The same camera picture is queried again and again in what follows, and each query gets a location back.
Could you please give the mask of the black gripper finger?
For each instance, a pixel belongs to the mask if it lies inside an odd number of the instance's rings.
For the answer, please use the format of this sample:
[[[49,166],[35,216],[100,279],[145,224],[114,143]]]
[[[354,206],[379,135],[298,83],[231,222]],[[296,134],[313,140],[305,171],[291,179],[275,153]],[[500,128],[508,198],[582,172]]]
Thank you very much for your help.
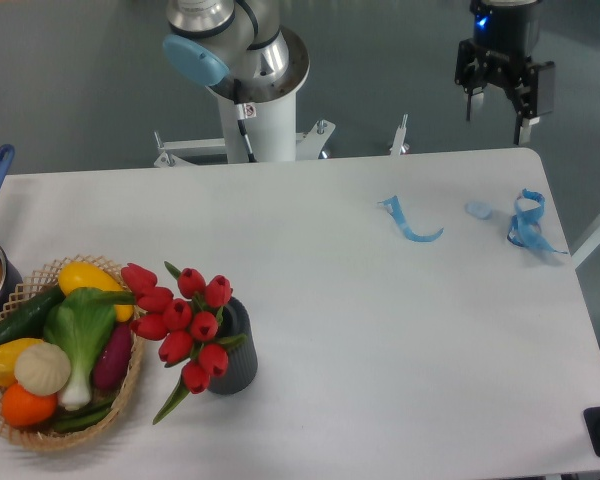
[[[527,62],[520,81],[513,90],[516,123],[514,144],[523,145],[530,141],[532,128],[540,117],[554,109],[555,63]]]
[[[474,105],[480,104],[483,100],[486,86],[482,68],[476,60],[459,59],[457,61],[455,84],[463,89],[466,96],[465,119],[470,121]]]

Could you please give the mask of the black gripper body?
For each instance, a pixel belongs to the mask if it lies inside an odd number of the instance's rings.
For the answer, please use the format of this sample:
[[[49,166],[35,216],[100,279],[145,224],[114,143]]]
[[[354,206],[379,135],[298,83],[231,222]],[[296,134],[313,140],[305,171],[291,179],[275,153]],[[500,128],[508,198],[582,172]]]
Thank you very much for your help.
[[[524,84],[539,39],[539,1],[472,1],[473,36],[458,46],[455,83],[468,95]]]

